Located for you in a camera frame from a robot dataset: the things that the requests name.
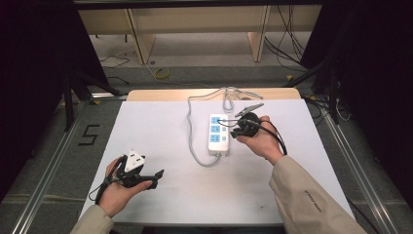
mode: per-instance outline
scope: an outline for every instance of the wrist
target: wrist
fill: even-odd
[[[109,207],[105,206],[105,204],[99,204],[99,206],[106,212],[109,217],[113,217],[116,213],[112,211]]]
[[[279,161],[279,159],[282,158],[282,156],[282,153],[278,151],[267,154],[265,158],[274,166]]]

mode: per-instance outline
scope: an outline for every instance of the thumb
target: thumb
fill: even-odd
[[[249,139],[248,136],[237,136],[237,141],[241,143],[246,143],[246,141]]]
[[[143,181],[137,185],[135,185],[134,187],[130,188],[129,191],[131,193],[131,195],[136,195],[144,190],[146,190],[149,186],[151,186],[152,184],[152,180],[146,180]]]

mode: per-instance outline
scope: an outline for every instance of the white table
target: white table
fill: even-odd
[[[259,102],[255,110],[269,115],[282,134],[288,154],[353,215],[331,167],[307,105],[302,99],[237,100],[230,118]],[[222,100],[191,101],[193,146],[208,162],[208,117],[223,113]],[[106,166],[131,148],[146,156],[141,172],[151,176],[165,169],[156,189],[133,197],[114,217],[116,222],[141,225],[278,225],[274,194],[268,185],[272,166],[235,139],[230,153],[212,168],[197,164],[188,147],[186,101],[126,101],[123,103],[91,191],[103,181]],[[82,213],[94,202],[89,199]]]

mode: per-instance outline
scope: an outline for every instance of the beige sleeve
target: beige sleeve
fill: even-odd
[[[113,227],[113,220],[98,205],[93,205],[82,215],[71,234],[100,234],[109,233]]]
[[[284,156],[276,163],[270,186],[288,234],[365,233],[291,157]]]

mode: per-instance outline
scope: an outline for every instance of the power strip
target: power strip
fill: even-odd
[[[209,136],[207,149],[210,155],[220,155],[225,157],[229,150],[229,131],[228,127],[222,126],[218,123],[221,120],[228,120],[226,114],[211,114],[209,117]]]

